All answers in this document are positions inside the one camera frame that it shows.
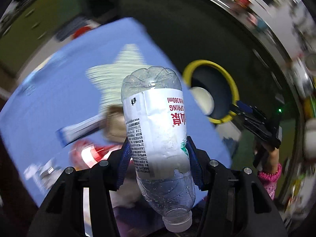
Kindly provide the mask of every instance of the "pink cuff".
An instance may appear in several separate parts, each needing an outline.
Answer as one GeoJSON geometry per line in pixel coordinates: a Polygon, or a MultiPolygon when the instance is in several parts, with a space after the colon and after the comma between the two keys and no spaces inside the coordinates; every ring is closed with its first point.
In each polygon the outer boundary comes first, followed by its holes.
{"type": "Polygon", "coordinates": [[[263,171],[258,172],[258,178],[264,182],[277,182],[277,180],[280,178],[280,175],[282,173],[282,166],[279,163],[277,166],[277,173],[274,175],[269,175],[263,171]]]}

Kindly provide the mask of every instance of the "green object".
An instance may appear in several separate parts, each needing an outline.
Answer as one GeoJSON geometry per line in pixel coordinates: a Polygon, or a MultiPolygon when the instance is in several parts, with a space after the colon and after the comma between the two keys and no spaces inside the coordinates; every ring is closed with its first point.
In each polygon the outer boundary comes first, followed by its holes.
{"type": "Polygon", "coordinates": [[[81,12],[79,0],[35,0],[0,38],[0,61],[16,76],[29,58],[81,12]]]}

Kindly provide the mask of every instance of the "pink sleeve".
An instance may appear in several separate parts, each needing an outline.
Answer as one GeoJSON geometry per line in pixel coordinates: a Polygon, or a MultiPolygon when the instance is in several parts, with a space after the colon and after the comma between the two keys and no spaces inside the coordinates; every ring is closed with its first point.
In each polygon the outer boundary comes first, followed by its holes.
{"type": "Polygon", "coordinates": [[[263,184],[264,188],[268,192],[271,199],[274,199],[275,190],[277,188],[277,181],[282,173],[282,166],[279,163],[277,167],[277,173],[275,175],[269,175],[264,172],[258,172],[258,178],[263,184]]]}

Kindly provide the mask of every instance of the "water bottle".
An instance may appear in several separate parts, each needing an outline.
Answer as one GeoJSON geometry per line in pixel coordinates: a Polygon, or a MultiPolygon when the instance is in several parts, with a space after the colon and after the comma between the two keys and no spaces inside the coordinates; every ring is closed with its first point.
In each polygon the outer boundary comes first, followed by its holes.
{"type": "Polygon", "coordinates": [[[121,99],[138,186],[169,231],[185,231],[195,190],[180,80],[172,69],[138,69],[123,80],[121,99]]]}

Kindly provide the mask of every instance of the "black robotic device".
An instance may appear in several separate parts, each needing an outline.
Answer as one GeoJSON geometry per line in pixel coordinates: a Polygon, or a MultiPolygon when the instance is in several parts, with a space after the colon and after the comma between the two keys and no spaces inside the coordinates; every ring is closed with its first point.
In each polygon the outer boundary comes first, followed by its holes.
{"type": "MultiPolygon", "coordinates": [[[[195,147],[188,136],[192,177],[207,201],[197,237],[284,237],[287,231],[263,185],[250,168],[227,169],[195,147]]],[[[94,237],[119,237],[109,191],[123,184],[131,158],[126,139],[107,161],[91,169],[64,170],[40,206],[28,237],[83,237],[83,188],[89,188],[91,226],[94,237]]]]}

